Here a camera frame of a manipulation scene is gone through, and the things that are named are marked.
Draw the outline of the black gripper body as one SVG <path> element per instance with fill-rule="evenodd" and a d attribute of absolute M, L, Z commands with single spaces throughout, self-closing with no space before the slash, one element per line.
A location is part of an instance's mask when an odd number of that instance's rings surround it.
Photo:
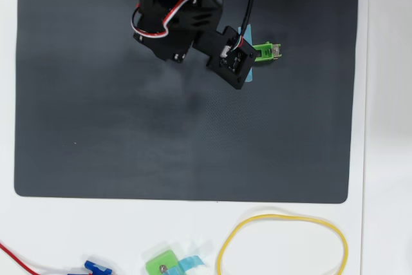
<path fill-rule="evenodd" d="M 135 33 L 134 39 L 151 50 L 161 60 L 182 62 L 191 48 L 199 29 L 170 27 L 169 34 L 162 38 L 148 38 Z"/>

